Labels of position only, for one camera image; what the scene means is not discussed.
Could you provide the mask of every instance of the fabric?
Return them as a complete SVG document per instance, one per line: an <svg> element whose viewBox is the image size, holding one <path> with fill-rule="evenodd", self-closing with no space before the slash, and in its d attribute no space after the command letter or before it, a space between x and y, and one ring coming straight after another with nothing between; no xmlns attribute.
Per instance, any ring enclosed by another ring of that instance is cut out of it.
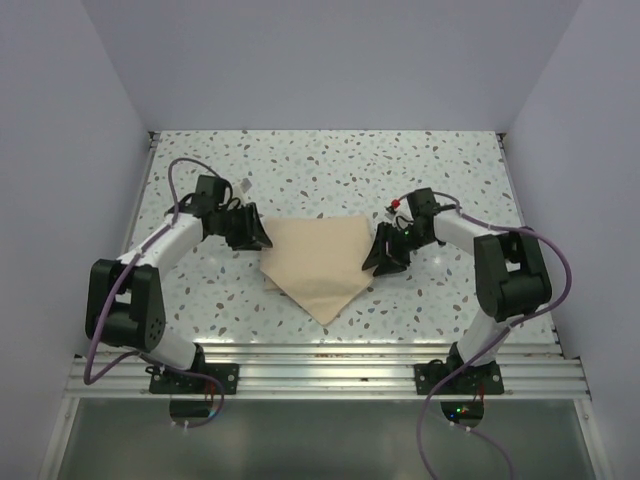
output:
<svg viewBox="0 0 640 480"><path fill-rule="evenodd" d="M364 215L269 218L264 227L273 242L261 254L265 289L280 288L323 326L373 281L362 271L372 245Z"/></svg>

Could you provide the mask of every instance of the speckled tabletop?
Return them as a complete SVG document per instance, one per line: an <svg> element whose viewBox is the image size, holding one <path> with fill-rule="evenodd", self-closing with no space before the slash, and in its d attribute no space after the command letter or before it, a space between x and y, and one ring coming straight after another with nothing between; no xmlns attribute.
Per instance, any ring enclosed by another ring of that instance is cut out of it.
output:
<svg viewBox="0 0 640 480"><path fill-rule="evenodd" d="M433 187L493 224L518 225L493 132L165 131L151 166L132 243L160 225L171 206L171 160L200 159L232 183L247 177L248 199L265 217L317 218L365 213L375 226L390 200ZM182 196L200 169L176 168ZM327 327L288 297L263 288L257 252L233 252L210 237L162 284L167 321L187 338L214 342L450 343L473 319L472 257L452 245L429 246L403 274L377 278ZM550 316L514 331L508 342L555 343Z"/></svg>

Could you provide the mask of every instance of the terrazzo surface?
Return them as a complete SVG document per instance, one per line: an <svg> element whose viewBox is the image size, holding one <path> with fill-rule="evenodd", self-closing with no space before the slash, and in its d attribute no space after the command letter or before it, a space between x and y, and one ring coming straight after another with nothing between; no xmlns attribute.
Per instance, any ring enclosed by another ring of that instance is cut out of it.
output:
<svg viewBox="0 0 640 480"><path fill-rule="evenodd" d="M364 213L373 238L393 198L428 186L493 224L520 224L493 132L165 131L132 244L162 222L172 204L167 167L184 156L231 183L248 178L248 200L265 217ZM195 188L200 173L192 164L176 167L178 196ZM213 342L450 343L478 309L473 259L453 245L422 248L409 270L375 279L326 327L283 294L264 291L259 262L257 252L233 252L223 238L207 238L163 280L169 328ZM555 343L550 316L517 328L507 341Z"/></svg>

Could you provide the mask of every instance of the metal frame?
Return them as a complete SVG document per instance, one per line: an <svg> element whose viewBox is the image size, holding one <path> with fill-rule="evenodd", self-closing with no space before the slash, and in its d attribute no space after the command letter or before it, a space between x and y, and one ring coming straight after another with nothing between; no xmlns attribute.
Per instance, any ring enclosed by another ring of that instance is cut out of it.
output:
<svg viewBox="0 0 640 480"><path fill-rule="evenodd" d="M128 250L159 134L152 138L146 175L131 218L122 251ZM207 363L238 363L240 379L233 399L264 400L412 400L415 392L413 365L444 359L448 344L319 344L265 345L203 343ZM101 352L96 367L108 363L115 352ZM596 478L613 478L591 410L590 394L580 360L567 360L556 344L506 344L497 355L505 394L492 400L573 400ZM140 359L128 359L99 383L87 387L82 381L84 359L74 361L65 398L43 462L39 479L58 476L71 429L82 398L166 399L150 395L150 377ZM190 398L174 396L173 398ZM447 397L466 400L467 397Z"/></svg>

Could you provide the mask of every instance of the gray wall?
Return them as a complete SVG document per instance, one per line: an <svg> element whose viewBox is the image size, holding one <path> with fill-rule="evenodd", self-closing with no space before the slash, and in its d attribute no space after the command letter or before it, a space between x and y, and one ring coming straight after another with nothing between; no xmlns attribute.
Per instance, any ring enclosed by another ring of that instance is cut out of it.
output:
<svg viewBox="0 0 640 480"><path fill-rule="evenodd" d="M573 265L555 318L621 479L639 462L639 19L637 0L584 0L507 137L525 219Z"/></svg>
<svg viewBox="0 0 640 480"><path fill-rule="evenodd" d="M579 0L84 0L150 129L505 131Z"/></svg>
<svg viewBox="0 0 640 480"><path fill-rule="evenodd" d="M146 132L79 0L0 2L0 478L37 475Z"/></svg>

